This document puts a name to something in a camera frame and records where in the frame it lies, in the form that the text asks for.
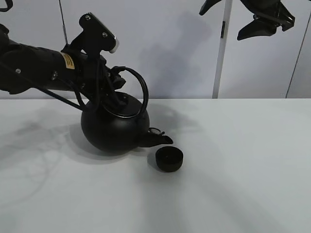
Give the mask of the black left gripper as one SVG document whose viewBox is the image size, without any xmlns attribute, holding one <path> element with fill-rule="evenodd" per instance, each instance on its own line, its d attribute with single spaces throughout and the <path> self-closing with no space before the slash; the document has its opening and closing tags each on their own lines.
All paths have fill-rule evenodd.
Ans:
<svg viewBox="0 0 311 233">
<path fill-rule="evenodd" d="M 84 95 L 91 101 L 111 100 L 115 106 L 125 106 L 128 95 L 114 93 L 114 89 L 121 89 L 126 83 L 120 75 L 123 70 L 108 68 L 102 51 L 102 48 L 64 47 L 58 53 L 58 90 Z"/>
</svg>

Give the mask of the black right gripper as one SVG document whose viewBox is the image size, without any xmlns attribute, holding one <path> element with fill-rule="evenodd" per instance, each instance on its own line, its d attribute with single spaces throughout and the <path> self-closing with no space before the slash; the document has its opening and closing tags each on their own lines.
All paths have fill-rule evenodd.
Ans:
<svg viewBox="0 0 311 233">
<path fill-rule="evenodd" d="M 203 16 L 211 7 L 221 0 L 205 0 L 199 15 Z M 253 14 L 253 21 L 240 29 L 237 40 L 257 36 L 272 36 L 277 27 L 283 31 L 291 29 L 295 17 L 288 11 L 280 0 L 241 0 L 242 4 Z"/>
</svg>

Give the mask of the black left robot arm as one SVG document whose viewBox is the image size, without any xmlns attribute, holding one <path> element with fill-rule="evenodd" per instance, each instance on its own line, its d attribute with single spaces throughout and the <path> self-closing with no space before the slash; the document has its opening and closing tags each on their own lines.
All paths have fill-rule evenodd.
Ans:
<svg viewBox="0 0 311 233">
<path fill-rule="evenodd" d="M 113 33 L 100 21 L 80 20 L 82 32 L 61 51 L 17 43 L 0 26 L 0 88 L 11 95 L 31 88 L 66 101 L 54 90 L 71 91 L 81 101 L 84 95 L 94 104 L 124 105 L 116 90 L 125 80 L 106 65 L 101 51 L 118 47 Z"/>
</svg>

